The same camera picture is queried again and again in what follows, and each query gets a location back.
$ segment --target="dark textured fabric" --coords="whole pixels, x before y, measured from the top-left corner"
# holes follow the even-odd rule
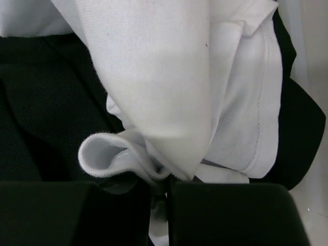
[[[1,180],[95,180],[79,167],[79,145],[122,125],[106,112],[83,43],[75,35],[0,38],[0,80]]]
[[[278,183],[290,190],[302,181],[313,162],[324,133],[325,114],[290,79],[296,52],[278,11],[273,21],[283,64],[278,153],[267,175],[251,182]]]

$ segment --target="white cloth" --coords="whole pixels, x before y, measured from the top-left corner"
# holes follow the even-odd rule
[[[165,173],[191,179],[204,157],[254,178],[270,170],[281,90],[276,2],[52,1],[70,26],[49,0],[0,0],[1,36],[72,28],[109,92],[109,112],[145,138]],[[111,176],[106,162],[100,173]]]
[[[1,37],[36,37],[72,32],[50,0],[0,0]]]

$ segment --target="black cloth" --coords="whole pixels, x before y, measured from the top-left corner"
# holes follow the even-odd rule
[[[0,87],[0,180],[95,180],[81,142],[123,128],[76,35],[0,38]]]

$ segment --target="wrinkled white fabric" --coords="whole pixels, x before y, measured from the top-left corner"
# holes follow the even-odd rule
[[[72,32],[50,0],[0,0],[0,37],[36,37]]]
[[[0,36],[73,30],[88,46],[107,109],[127,129],[82,143],[88,174],[132,171],[161,193],[170,173],[247,183],[270,170],[282,83],[275,1],[52,2],[61,15],[49,0],[0,0]],[[152,240],[168,243],[166,225],[152,210]]]
[[[270,170],[278,148],[282,64],[272,22],[276,8],[271,0],[211,1],[213,140],[204,158],[253,178]],[[107,109],[126,129],[134,128],[110,96]],[[215,171],[220,182],[220,168],[208,176]]]
[[[53,1],[60,10],[67,1]],[[192,179],[211,134],[209,1],[76,0],[95,69],[147,152]],[[63,12],[68,23],[70,12]]]

